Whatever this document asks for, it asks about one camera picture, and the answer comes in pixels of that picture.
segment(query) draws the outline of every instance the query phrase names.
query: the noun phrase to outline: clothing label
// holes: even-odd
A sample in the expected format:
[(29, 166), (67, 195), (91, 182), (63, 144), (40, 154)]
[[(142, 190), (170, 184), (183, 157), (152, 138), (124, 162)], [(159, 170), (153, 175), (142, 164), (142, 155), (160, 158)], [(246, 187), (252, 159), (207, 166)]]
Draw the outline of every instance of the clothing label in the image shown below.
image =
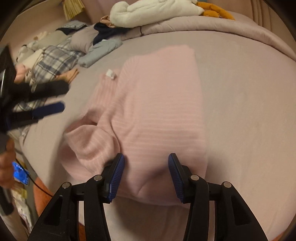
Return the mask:
[(116, 78), (116, 74), (111, 69), (108, 69), (106, 76), (110, 77), (112, 80), (114, 80)]

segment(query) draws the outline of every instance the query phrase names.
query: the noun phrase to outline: human hand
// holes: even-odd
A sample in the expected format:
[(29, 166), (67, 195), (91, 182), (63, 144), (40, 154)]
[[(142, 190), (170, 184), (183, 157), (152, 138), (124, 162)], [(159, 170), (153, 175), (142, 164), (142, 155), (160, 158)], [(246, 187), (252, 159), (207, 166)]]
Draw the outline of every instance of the human hand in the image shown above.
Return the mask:
[(0, 186), (3, 188), (11, 188), (14, 184), (12, 162), (15, 158), (15, 143), (12, 139), (9, 139), (6, 144), (6, 151), (0, 154)]

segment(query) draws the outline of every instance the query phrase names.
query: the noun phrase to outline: wire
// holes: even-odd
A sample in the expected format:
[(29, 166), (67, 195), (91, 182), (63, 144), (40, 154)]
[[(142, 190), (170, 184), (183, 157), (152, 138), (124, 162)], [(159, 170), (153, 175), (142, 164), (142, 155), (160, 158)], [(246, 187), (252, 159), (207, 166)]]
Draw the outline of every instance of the wire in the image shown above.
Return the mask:
[(48, 196), (53, 197), (52, 195), (50, 195), (48, 192), (46, 192), (45, 190), (43, 190), (41, 187), (39, 187), (39, 186), (34, 182), (33, 178), (30, 176), (30, 174), (27, 173), (27, 171), (25, 170), (25, 168), (21, 165), (21, 163), (20, 163), (17, 159), (15, 159), (15, 161), (20, 165), (20, 167), (24, 170), (25, 174), (26, 174), (26, 175), (28, 176), (28, 178), (34, 183), (34, 185), (35, 185), (36, 187), (38, 187), (41, 191), (43, 191), (43, 192), (44, 192), (45, 194), (47, 194)]

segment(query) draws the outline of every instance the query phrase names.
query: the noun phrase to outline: bed sheet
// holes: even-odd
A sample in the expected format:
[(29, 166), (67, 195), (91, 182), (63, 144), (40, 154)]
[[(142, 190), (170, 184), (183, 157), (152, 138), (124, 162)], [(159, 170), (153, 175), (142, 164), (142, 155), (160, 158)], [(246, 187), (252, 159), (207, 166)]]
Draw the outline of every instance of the bed sheet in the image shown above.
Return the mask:
[[(63, 130), (79, 116), (98, 75), (120, 68), (130, 56), (184, 43), (195, 49), (203, 91), (206, 180), (233, 183), (272, 240), (296, 213), (296, 62), (259, 41), (216, 31), (159, 33), (127, 40), (81, 70), (62, 98), (65, 111), (33, 125), (23, 152), (52, 191), (66, 180), (76, 184), (57, 162), (56, 152)], [(120, 197), (105, 207), (112, 240), (182, 240), (187, 209)]]

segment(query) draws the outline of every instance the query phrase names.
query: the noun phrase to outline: metal screw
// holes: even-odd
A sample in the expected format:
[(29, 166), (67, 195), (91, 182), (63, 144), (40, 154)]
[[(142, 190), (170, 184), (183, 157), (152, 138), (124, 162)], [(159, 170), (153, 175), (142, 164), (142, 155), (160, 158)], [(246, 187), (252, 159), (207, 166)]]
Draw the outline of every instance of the metal screw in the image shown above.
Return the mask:
[(66, 183), (63, 183), (62, 187), (63, 188), (68, 188), (70, 185), (71, 185), (71, 183), (66, 182)]
[(232, 187), (231, 183), (229, 183), (229, 182), (224, 182), (223, 185), (226, 188), (231, 188)]
[(198, 175), (191, 175), (190, 178), (191, 180), (198, 181), (200, 177)]
[(94, 176), (94, 180), (95, 181), (100, 181), (100, 180), (102, 180), (103, 179), (103, 177), (101, 176), (101, 175), (95, 175)]

